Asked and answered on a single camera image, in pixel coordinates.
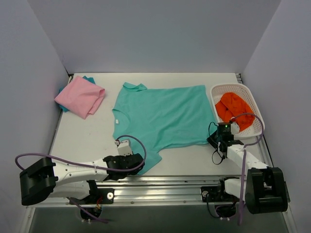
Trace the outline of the teal t-shirt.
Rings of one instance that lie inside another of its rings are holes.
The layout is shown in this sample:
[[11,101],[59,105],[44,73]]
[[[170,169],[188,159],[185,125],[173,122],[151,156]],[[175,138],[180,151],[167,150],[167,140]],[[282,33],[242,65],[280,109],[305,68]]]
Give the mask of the teal t-shirt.
[[112,113],[114,138],[140,140],[131,140],[134,153],[147,156],[140,175],[161,161],[161,150],[207,144],[208,126],[215,120],[204,85],[149,89],[124,83]]

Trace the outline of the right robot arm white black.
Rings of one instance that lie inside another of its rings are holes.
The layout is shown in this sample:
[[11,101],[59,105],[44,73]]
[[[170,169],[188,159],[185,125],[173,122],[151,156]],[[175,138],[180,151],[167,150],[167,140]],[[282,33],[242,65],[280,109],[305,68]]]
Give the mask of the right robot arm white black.
[[252,214],[285,212],[288,198],[283,172],[261,162],[247,151],[245,144],[235,140],[231,122],[218,123],[217,130],[207,141],[220,154],[221,160],[229,159],[241,169],[239,178],[225,178],[216,187],[216,196],[227,200],[231,196],[242,200]]

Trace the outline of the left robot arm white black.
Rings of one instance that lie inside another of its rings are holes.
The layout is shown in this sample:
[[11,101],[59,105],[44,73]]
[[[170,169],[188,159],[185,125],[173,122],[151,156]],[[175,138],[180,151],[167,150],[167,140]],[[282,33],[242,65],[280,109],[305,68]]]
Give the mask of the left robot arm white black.
[[77,163],[41,154],[41,159],[19,174],[21,204],[30,206],[58,197],[94,203],[98,197],[96,181],[117,181],[136,175],[145,160],[146,156],[137,153]]

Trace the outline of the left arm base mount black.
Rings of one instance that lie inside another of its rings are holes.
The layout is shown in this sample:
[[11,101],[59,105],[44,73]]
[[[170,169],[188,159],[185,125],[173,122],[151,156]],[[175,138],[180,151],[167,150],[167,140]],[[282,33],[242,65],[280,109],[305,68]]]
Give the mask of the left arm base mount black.
[[113,188],[100,188],[82,200],[76,198],[70,198],[69,204],[77,203],[79,205],[87,204],[113,204],[114,203],[114,192]]

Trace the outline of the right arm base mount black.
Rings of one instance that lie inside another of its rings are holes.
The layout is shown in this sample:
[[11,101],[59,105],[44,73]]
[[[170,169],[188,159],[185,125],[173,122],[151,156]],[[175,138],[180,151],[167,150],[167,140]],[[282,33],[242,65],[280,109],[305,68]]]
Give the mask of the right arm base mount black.
[[226,193],[218,186],[202,186],[201,198],[202,202],[239,202],[239,198]]

